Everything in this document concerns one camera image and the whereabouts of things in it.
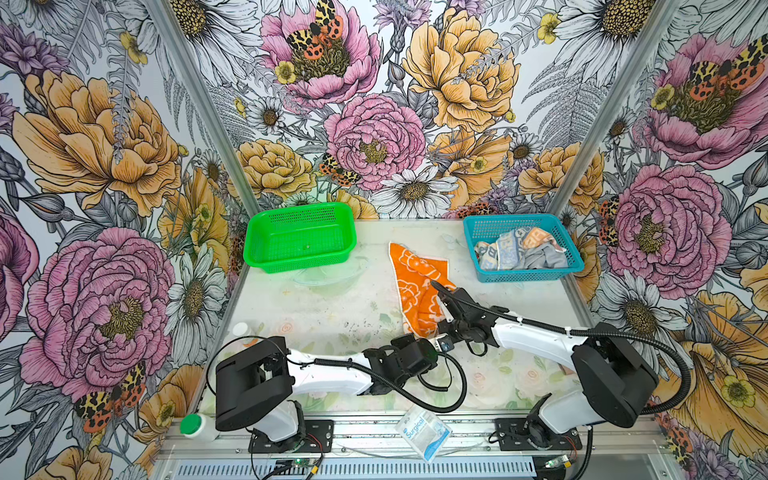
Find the orange white floral towel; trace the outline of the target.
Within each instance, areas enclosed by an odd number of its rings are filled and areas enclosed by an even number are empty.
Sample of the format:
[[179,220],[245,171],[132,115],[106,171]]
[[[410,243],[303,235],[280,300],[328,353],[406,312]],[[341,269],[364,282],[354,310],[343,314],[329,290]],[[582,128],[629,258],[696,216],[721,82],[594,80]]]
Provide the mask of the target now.
[[448,278],[449,262],[445,259],[420,257],[407,247],[389,243],[391,260],[403,328],[406,333],[428,338],[438,330],[438,323],[445,319],[439,305],[438,291],[432,286],[437,281],[449,291],[456,285]]

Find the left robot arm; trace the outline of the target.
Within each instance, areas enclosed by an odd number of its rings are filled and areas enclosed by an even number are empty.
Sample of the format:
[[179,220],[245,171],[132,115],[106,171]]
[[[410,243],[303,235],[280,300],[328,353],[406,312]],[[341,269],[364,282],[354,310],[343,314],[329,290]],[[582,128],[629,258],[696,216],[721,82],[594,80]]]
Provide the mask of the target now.
[[215,428],[230,432],[254,427],[270,441],[280,442],[303,431],[294,395],[405,395],[409,380],[438,363],[432,343],[412,335],[346,357],[290,349],[280,336],[259,338],[215,366]]

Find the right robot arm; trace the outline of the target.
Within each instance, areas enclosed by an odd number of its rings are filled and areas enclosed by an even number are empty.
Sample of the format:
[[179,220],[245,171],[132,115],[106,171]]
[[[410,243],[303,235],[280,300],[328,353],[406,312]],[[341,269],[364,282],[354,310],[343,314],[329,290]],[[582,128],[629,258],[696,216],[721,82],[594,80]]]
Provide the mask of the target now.
[[577,331],[550,325],[503,307],[481,306],[462,288],[451,291],[436,281],[431,286],[446,316],[437,324],[442,344],[524,350],[576,373],[579,388],[544,395],[516,422],[511,438],[544,450],[580,426],[631,428],[643,415],[659,379],[616,328],[600,324]]

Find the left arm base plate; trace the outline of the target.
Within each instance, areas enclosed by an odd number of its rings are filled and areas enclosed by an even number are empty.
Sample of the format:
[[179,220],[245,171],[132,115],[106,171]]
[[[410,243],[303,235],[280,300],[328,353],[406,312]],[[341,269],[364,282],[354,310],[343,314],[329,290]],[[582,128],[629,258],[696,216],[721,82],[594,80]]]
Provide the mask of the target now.
[[286,440],[273,442],[264,433],[256,432],[249,442],[250,454],[282,453],[330,453],[333,445],[335,422],[332,420],[310,419],[304,421],[296,435]]

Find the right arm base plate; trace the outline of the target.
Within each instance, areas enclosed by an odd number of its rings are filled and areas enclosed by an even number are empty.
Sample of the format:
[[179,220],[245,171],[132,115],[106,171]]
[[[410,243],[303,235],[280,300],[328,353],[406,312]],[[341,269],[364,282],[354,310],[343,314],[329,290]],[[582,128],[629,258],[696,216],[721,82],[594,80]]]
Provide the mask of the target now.
[[582,449],[582,441],[576,429],[557,434],[543,423],[523,417],[496,418],[488,442],[497,444],[501,451],[579,452]]

